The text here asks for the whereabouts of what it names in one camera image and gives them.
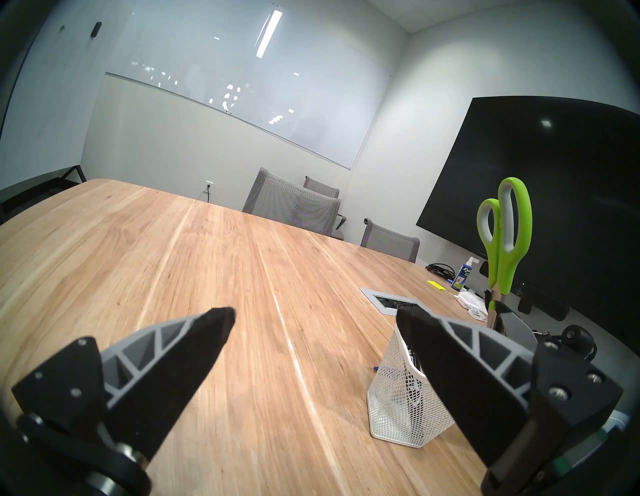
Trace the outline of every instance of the yellow sticky note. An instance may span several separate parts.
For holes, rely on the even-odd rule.
[[[437,287],[437,288],[438,288],[438,289],[440,289],[441,291],[446,291],[446,290],[447,290],[447,288],[442,287],[440,284],[438,284],[438,283],[437,283],[437,282],[435,282],[435,281],[427,281],[427,282],[428,282],[429,284],[433,284],[435,287]]]

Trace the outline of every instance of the chair armrest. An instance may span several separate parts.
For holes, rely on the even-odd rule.
[[[335,228],[336,228],[336,229],[340,229],[340,226],[341,226],[342,224],[344,224],[344,221],[346,221],[346,220],[347,220],[347,218],[346,218],[346,216],[341,215],[341,214],[338,214],[337,216],[338,216],[338,217],[341,217],[341,219],[340,219],[340,222],[338,223],[338,225],[337,225]]]

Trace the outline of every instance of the scissors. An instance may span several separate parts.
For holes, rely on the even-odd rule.
[[[518,238],[514,241],[513,204],[518,209]],[[489,212],[493,211],[493,233],[489,229]],[[511,291],[513,275],[518,263],[529,251],[531,244],[531,200],[524,183],[516,177],[504,179],[498,187],[498,200],[489,198],[480,204],[476,218],[478,233],[486,248],[489,262],[489,302],[487,327],[495,329],[497,313],[495,302],[504,301]]]

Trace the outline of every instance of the power cord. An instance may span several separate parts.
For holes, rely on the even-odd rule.
[[[442,277],[445,281],[447,279],[453,280],[454,276],[456,275],[453,267],[447,264],[429,264],[427,265],[427,270],[438,277]]]

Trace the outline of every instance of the wooden table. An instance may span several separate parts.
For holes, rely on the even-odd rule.
[[[0,226],[0,381],[71,340],[232,306],[216,365],[148,472],[158,495],[478,494],[457,426],[421,449],[374,439],[366,391],[394,319],[360,287],[470,319],[423,267],[234,210],[91,180]]]

